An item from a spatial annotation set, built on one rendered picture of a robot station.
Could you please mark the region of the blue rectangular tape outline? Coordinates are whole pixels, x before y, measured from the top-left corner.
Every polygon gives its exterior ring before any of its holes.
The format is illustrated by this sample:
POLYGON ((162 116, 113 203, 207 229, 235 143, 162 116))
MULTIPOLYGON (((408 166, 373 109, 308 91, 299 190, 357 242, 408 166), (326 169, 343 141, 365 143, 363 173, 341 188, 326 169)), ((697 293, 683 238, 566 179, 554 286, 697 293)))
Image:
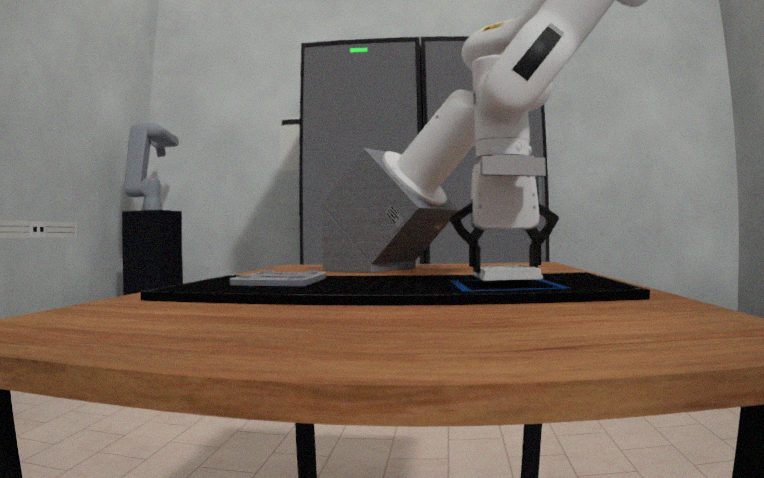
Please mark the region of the blue rectangular tape outline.
MULTIPOLYGON (((566 288, 566 286, 556 284, 547 280, 543 280, 543 279, 536 279, 536 280, 550 284, 550 285, 554 285, 560 288, 566 288)), ((467 288, 466 286, 464 286, 462 283, 459 282, 459 281, 474 281, 474 280, 450 280, 450 281, 462 291, 498 291, 498 290, 470 290, 469 288, 467 288)), ((560 289, 560 288, 531 288, 531 289, 560 289)))

